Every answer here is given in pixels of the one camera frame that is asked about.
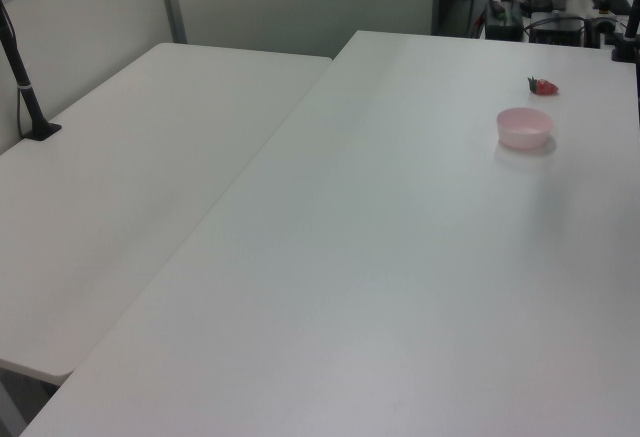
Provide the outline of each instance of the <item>white desk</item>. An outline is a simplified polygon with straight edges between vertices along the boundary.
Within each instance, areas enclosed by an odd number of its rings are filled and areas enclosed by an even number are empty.
[[[0,157],[0,366],[61,383],[329,59],[163,44]]]
[[[24,437],[636,437],[638,136],[603,53],[360,32]]]

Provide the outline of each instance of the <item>floor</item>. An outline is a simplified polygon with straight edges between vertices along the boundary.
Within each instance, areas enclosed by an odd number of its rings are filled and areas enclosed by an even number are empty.
[[[20,435],[54,392],[54,386],[0,370],[0,437]]]
[[[485,0],[440,0],[436,35],[468,37]],[[18,437],[49,401],[55,389],[20,374],[0,370],[0,437]]]

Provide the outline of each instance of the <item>white table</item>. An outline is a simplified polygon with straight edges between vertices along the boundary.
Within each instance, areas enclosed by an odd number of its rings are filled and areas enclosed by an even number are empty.
[[[356,34],[24,437],[637,436],[634,72]]]
[[[329,59],[163,44],[0,157],[0,367],[60,384]]]

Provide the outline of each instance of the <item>plastic bowl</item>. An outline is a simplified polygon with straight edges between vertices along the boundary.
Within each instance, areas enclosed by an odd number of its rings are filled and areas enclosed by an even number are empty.
[[[503,110],[497,122],[500,142],[520,150],[544,145],[553,130],[553,120],[547,113],[528,107]]]

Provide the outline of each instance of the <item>cable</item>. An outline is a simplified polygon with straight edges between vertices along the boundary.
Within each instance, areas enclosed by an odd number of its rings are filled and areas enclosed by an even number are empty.
[[[542,19],[542,20],[539,20],[537,22],[534,22],[533,24],[527,25],[523,30],[526,32],[527,30],[533,29],[534,27],[537,27],[539,25],[549,24],[551,22],[561,22],[563,20],[581,20],[583,23],[587,21],[587,19],[584,19],[582,17],[578,17],[577,15],[565,15],[565,16],[562,16],[562,17],[550,17],[548,19]]]
[[[11,17],[9,17],[9,12],[7,12],[7,9],[5,9],[4,5],[0,5],[0,7],[2,7],[2,14],[4,15],[4,18],[7,20],[7,23],[9,24],[9,30],[11,30],[11,37],[13,38],[13,41],[16,41],[16,31],[13,28],[13,22],[11,22]]]
[[[22,125],[20,123],[20,89],[18,89],[18,106],[17,106],[17,120],[18,120],[18,134],[20,134],[20,138],[24,139],[24,134],[22,133]]]
[[[473,23],[473,27],[471,27],[471,32],[469,33],[470,38],[480,38],[480,35],[482,34],[482,27],[484,27],[485,12],[486,11],[483,10],[476,21]]]

